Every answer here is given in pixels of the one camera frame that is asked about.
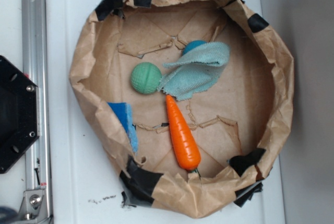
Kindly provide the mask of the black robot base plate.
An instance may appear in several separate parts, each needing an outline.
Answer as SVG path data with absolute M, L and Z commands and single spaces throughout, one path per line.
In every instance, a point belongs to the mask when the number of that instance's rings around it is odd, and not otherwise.
M 39 137 L 37 92 L 38 87 L 1 56 L 1 174 Z

